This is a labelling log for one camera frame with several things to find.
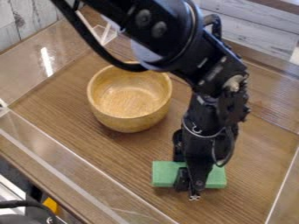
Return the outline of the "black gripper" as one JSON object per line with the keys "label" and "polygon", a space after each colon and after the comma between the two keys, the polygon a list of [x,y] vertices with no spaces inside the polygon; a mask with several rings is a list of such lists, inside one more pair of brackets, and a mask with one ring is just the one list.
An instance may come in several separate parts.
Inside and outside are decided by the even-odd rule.
{"label": "black gripper", "polygon": [[204,127],[188,115],[183,117],[172,134],[172,161],[184,166],[177,168],[172,187],[188,192],[189,201],[200,199],[213,167],[221,168],[231,160],[235,142],[235,124]]}

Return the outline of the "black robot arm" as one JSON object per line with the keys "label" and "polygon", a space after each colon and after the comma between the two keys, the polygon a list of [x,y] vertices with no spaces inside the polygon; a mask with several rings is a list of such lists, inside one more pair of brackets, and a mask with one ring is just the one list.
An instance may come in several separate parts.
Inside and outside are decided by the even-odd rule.
{"label": "black robot arm", "polygon": [[215,167],[235,152],[239,124],[247,120],[248,69],[221,38],[221,20],[204,16],[193,0],[80,0],[132,43],[136,63],[112,56],[65,0],[49,0],[93,52],[129,72],[169,72],[191,87],[189,107],[172,135],[172,158],[185,166],[172,188],[197,200]]}

